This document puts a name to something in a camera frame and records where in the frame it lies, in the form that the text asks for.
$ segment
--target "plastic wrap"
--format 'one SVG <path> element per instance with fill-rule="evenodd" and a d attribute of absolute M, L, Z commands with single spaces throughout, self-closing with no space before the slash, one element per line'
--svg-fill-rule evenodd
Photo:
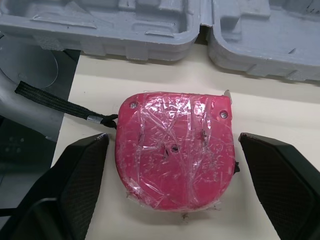
<path fill-rule="evenodd" d="M 209 208 L 235 171 L 227 96 L 147 92 L 119 110 L 115 161 L 128 194 L 155 210 Z"/>

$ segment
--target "gray foam tray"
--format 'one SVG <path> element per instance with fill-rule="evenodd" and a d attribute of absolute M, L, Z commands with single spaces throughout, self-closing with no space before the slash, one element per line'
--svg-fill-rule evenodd
<path fill-rule="evenodd" d="M 200 25 L 219 66 L 320 80 L 320 0 L 2 0 L 0 31 L 44 49 L 177 61 Z"/>

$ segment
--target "hole in plastic wrap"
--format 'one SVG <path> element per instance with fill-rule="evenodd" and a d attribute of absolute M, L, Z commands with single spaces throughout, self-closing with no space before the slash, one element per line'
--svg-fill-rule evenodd
<path fill-rule="evenodd" d="M 171 152 L 176 153 L 178 151 L 179 151 L 179 148 L 178 148 L 177 145 L 174 144 L 174 145 L 171 146 Z"/>

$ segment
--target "wrist strap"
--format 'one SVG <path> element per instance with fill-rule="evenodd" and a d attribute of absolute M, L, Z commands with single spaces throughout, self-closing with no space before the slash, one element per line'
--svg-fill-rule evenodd
<path fill-rule="evenodd" d="M 118 118 L 117 114 L 112 114 L 112 115 L 98 114 L 83 106 L 79 106 L 77 104 L 63 100 L 57 96 L 54 96 L 36 87 L 30 86 L 29 84 L 23 81 L 19 83 L 18 87 L 14 92 L 35 103 L 44 105 L 51 109 L 55 109 L 57 111 L 60 111 L 78 118 L 82 118 L 91 122 L 102 124 L 108 128 L 117 129 L 117 124 L 114 121 L 115 119 Z"/>

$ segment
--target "table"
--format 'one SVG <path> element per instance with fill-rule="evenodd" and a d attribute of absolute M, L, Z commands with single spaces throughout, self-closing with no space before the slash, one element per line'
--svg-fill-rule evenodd
<path fill-rule="evenodd" d="M 195 44 L 184 60 L 141 64 L 122 57 L 81 55 L 69 101 L 104 115 L 117 113 L 126 98 L 144 91 L 165 91 L 232 97 L 232 129 L 241 172 L 221 197 L 220 210 L 189 213 L 157 212 L 126 198 L 115 166 L 115 130 L 65 115 L 54 164 L 67 145 L 106 132 L 108 147 L 101 191 L 87 240 L 279 240 L 262 208 L 238 137 L 263 135 L 294 145 L 320 170 L 320 88 L 315 82 L 283 82 L 221 69 L 207 47 Z"/>

